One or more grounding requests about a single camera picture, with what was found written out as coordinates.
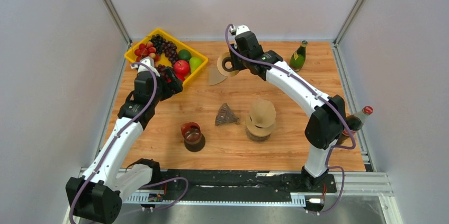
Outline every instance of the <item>cable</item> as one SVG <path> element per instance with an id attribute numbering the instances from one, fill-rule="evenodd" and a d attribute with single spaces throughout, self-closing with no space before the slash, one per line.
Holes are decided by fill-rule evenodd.
<path id="1" fill-rule="evenodd" d="M 179 201 L 184 197 L 184 195 L 187 193 L 187 189 L 188 189 L 188 180 L 187 180 L 186 178 L 184 178 L 184 177 L 175 177 L 175 178 L 170 178 L 170 179 L 164 180 L 164 181 L 162 181 L 162 182 L 144 185 L 144 186 L 142 186 L 142 187 L 139 188 L 140 190 L 141 190 L 141 189 L 148 189 L 148 188 L 151 188 L 151 187 L 154 187 L 154 186 L 158 186 L 158 185 L 161 185 L 161 184 L 167 184 L 167 183 L 172 182 L 172 181 L 174 182 L 175 180 L 184 180 L 184 181 L 185 181 L 185 189 L 184 189 L 183 193 L 181 194 L 181 196 L 179 196 L 175 201 L 173 201 L 172 203 L 170 203 L 170 204 L 168 204 L 168 205 L 165 205 L 165 206 L 163 206 L 163 207 L 153 208 L 152 210 L 156 211 L 156 210 L 167 209 L 167 208 L 172 207 L 172 206 L 173 206 L 174 204 L 176 204 L 177 202 L 179 202 Z M 140 211 L 142 211 L 141 208 L 139 208 L 139 209 L 134 209 L 134 210 L 131 210 L 131 211 L 129 211 L 129 212 L 120 214 L 118 217 L 123 217 L 123 216 L 125 216 L 125 215 L 129 215 L 129 214 L 131 214 L 131 213 L 140 212 Z"/>
<path id="2" fill-rule="evenodd" d="M 73 219 L 73 213 L 75 211 L 75 205 L 78 202 L 79 197 L 81 196 L 81 193 L 83 192 L 83 190 L 86 188 L 87 184 L 92 180 L 92 178 L 96 175 L 96 173 L 98 172 L 98 170 L 100 169 L 101 165 L 103 164 L 104 160 L 106 159 L 107 154 L 109 153 L 109 151 L 111 150 L 112 146 L 114 145 L 114 143 L 117 141 L 117 139 L 120 137 L 120 135 L 126 130 L 126 128 L 131 125 L 133 122 L 136 121 L 137 118 L 139 118 L 146 110 L 147 108 L 150 106 L 150 104 L 153 102 L 155 96 L 156 96 L 156 74 L 150 69 L 150 67 L 148 67 L 146 64 L 143 64 L 141 62 L 133 62 L 131 65 L 139 65 L 139 66 L 144 66 L 152 75 L 153 77 L 153 93 L 150 97 L 150 100 L 148 101 L 148 103 L 143 107 L 143 109 L 135 116 L 133 117 L 128 123 L 126 123 L 120 130 L 119 132 L 117 132 L 117 134 L 114 136 L 114 138 L 112 139 L 111 143 L 108 145 L 108 147 L 105 149 L 103 156 L 100 158 L 100 160 L 98 161 L 98 164 L 96 165 L 96 167 L 94 168 L 93 172 L 90 174 L 90 176 L 86 179 L 86 181 L 83 183 L 83 185 L 81 185 L 81 187 L 79 188 L 78 192 L 75 195 L 75 198 L 73 199 L 71 205 L 70 205 L 70 212 L 69 212 L 69 221 L 71 224 L 76 224 L 75 220 Z"/>
<path id="3" fill-rule="evenodd" d="M 167 209 L 167 208 L 172 207 L 172 206 L 173 206 L 174 204 L 176 204 L 177 202 L 179 202 L 179 200 L 181 200 L 181 199 L 183 198 L 183 196 L 187 193 L 187 189 L 188 189 L 188 181 L 187 181 L 187 179 L 184 178 L 184 177 L 175 177 L 175 178 L 167 179 L 167 180 L 162 181 L 162 182 L 158 182 L 158 183 L 154 183 L 154 184 L 148 184 L 148 185 L 144 185 L 144 186 L 140 187 L 140 189 L 148 189 L 148 188 L 151 188 L 151 187 L 154 187 L 154 186 L 158 186 L 158 185 L 161 185 L 161 184 L 164 184 L 164 183 L 167 184 L 168 182 L 176 181 L 176 180 L 178 180 L 178 179 L 184 180 L 184 181 L 185 181 L 185 189 L 184 189 L 183 193 L 181 194 L 181 196 L 179 196 L 179 198 L 177 198 L 177 199 L 176 199 L 175 201 L 173 201 L 172 203 L 170 203 L 170 204 L 168 204 L 168 205 L 165 205 L 165 206 L 163 206 L 163 207 L 153 208 L 153 210 L 163 210 L 163 209 Z"/>
<path id="4" fill-rule="evenodd" d="M 125 168 L 125 173 L 128 171 L 128 168 L 129 168 L 129 167 L 131 167 L 131 166 L 137 164 L 137 162 L 138 162 L 138 160 L 136 160 L 135 162 L 129 164 L 129 165 Z"/>
<path id="5" fill-rule="evenodd" d="M 323 201 L 326 199 L 326 192 L 327 192 L 327 187 L 326 187 L 326 184 L 323 183 L 323 193 L 322 193 L 322 195 L 320 196 L 320 198 L 322 198 Z"/>
<path id="6" fill-rule="evenodd" d="M 228 45 L 229 50 L 231 50 L 236 56 L 238 56 L 240 59 L 243 59 L 243 60 L 248 61 L 248 62 L 252 62 L 252 63 L 260 64 L 260 65 L 265 65 L 265 66 L 270 66 L 272 68 L 278 69 L 278 70 L 284 72 L 288 76 L 292 75 L 292 77 L 296 81 L 301 83 L 305 88 L 307 88 L 307 90 L 309 90 L 310 93 L 313 96 L 317 96 L 317 93 L 306 82 L 304 82 L 302 79 L 297 77 L 296 74 L 291 74 L 290 72 L 288 72 L 284 68 L 281 68 L 281 67 L 279 67 L 277 65 L 274 65 L 274 64 L 270 64 L 270 63 L 267 63 L 267 62 L 264 62 L 264 61 L 257 61 L 257 60 L 253 60 L 253 59 L 244 57 L 241 54 L 239 54 L 237 51 L 235 51 L 234 48 L 232 48 L 232 46 L 231 46 L 231 44 L 229 42 L 229 38 L 228 38 L 228 31 L 229 31 L 229 29 L 231 27 L 234 27 L 234 25 L 233 24 L 228 24 L 228 26 L 226 27 L 226 31 L 224 32 L 224 38 L 226 39 L 226 44 Z M 329 169 L 334 169 L 334 168 L 341 169 L 342 170 L 342 176 L 343 176 L 343 178 L 342 178 L 342 185 L 341 185 L 341 188 L 340 188 L 340 193 L 339 193 L 339 195 L 337 197 L 337 200 L 335 201 L 335 203 L 329 209 L 320 212 L 320 213 L 326 213 L 326 212 L 329 212 L 330 210 L 332 210 L 337 205 L 337 203 L 340 201 L 340 198 L 342 197 L 342 193 L 343 193 L 343 186 L 344 186 L 344 183 L 345 183 L 345 171 L 343 170 L 343 168 L 341 166 L 332 166 L 332 167 L 328 166 L 330 155 L 331 155 L 332 150 L 334 148 L 343 148 L 343 149 L 348 149 L 348 150 L 354 149 L 355 148 L 355 138 L 354 138 L 354 135 L 353 135 L 352 131 L 349 129 L 349 126 L 346 123 L 345 118 L 342 117 L 342 115 L 338 112 L 338 110 L 332 104 L 330 104 L 326 99 L 324 99 L 323 97 L 318 96 L 318 99 L 323 101 L 327 106 L 329 106 L 330 109 L 332 109 L 332 111 L 337 115 L 337 117 L 340 120 L 340 122 L 342 122 L 343 127 L 345 128 L 345 130 L 348 131 L 349 137 L 351 138 L 351 142 L 352 142 L 352 146 L 341 146 L 341 145 L 333 145 L 333 146 L 331 146 L 330 150 L 329 150 L 329 153 L 328 153 L 328 155 L 326 157 L 326 162 L 325 162 L 326 167 L 329 168 Z"/>

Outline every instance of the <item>grape bunch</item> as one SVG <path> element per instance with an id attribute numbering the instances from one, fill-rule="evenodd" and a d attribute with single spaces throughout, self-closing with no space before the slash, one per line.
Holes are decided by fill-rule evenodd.
<path id="1" fill-rule="evenodd" d="M 165 40 L 161 35 L 153 35 L 151 37 L 151 42 L 156 48 L 156 54 L 160 55 L 165 53 L 165 57 L 168 58 L 172 66 L 175 62 L 179 61 L 178 52 L 176 51 L 176 45 L 172 41 Z"/>
<path id="2" fill-rule="evenodd" d="M 162 44 L 164 43 L 164 37 L 161 35 L 153 35 L 150 40 L 156 48 L 156 54 L 162 54 Z"/>
<path id="3" fill-rule="evenodd" d="M 167 83 L 169 83 L 170 78 L 168 77 L 167 73 L 164 71 L 164 68 L 165 68 L 165 65 L 159 64 L 156 67 L 156 70 L 157 70 L 157 72 L 159 72 L 160 76 L 162 78 L 164 78 Z"/>
<path id="4" fill-rule="evenodd" d="M 165 57 L 172 63 L 179 61 L 178 52 L 176 52 L 176 45 L 172 41 L 164 40 L 162 43 L 162 52 L 165 53 Z"/>

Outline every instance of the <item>green glass bottle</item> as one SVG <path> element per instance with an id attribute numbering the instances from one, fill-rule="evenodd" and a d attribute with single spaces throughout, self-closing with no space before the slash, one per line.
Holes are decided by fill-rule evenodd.
<path id="1" fill-rule="evenodd" d="M 292 54 L 292 58 L 290 58 L 289 65 L 296 72 L 298 72 L 302 68 L 304 62 L 306 61 L 307 44 L 307 41 L 303 40 L 301 42 L 301 46 L 296 50 L 295 53 Z"/>

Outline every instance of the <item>green lime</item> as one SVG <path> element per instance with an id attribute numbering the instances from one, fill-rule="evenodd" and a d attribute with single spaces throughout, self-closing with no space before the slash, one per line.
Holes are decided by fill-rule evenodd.
<path id="1" fill-rule="evenodd" d="M 190 52 L 185 49 L 182 49 L 181 51 L 179 51 L 178 56 L 181 60 L 185 60 L 185 61 L 189 61 L 190 58 L 192 57 Z"/>

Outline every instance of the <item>yellow plastic tray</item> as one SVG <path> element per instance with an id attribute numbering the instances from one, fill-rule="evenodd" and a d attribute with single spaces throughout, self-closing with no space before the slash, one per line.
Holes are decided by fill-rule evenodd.
<path id="1" fill-rule="evenodd" d="M 190 52 L 190 54 L 192 55 L 192 57 L 198 57 L 201 60 L 203 60 L 203 63 L 201 63 L 201 65 L 198 67 L 198 69 L 196 69 L 193 73 L 188 74 L 185 77 L 185 81 L 183 82 L 183 87 L 186 87 L 190 82 L 192 82 L 196 77 L 198 77 L 198 75 L 204 70 L 206 69 L 206 64 L 208 63 L 208 58 L 202 54 L 200 54 L 198 51 L 196 51 L 195 49 L 187 46 L 186 44 L 180 42 L 179 40 L 175 39 L 173 36 L 171 36 L 170 34 L 164 32 L 162 29 L 155 29 L 153 32 L 151 32 L 148 36 L 146 36 L 143 40 L 139 41 L 137 44 L 135 44 L 130 50 L 128 50 L 125 53 L 125 58 L 130 61 L 130 62 L 135 62 L 137 59 L 137 56 L 134 54 L 134 51 L 136 49 L 139 48 L 139 45 L 141 43 L 143 44 L 147 44 L 148 41 L 150 41 L 151 37 L 153 35 L 161 35 L 162 37 L 164 37 L 164 39 L 172 41 L 173 43 L 175 43 L 176 45 L 176 51 L 179 52 L 182 49 L 186 49 Z M 172 64 L 170 63 L 170 61 L 168 60 L 167 57 L 165 57 L 165 54 L 162 53 L 160 55 L 160 60 L 158 62 L 156 62 L 156 66 L 162 64 L 165 65 L 167 67 L 171 67 Z"/>

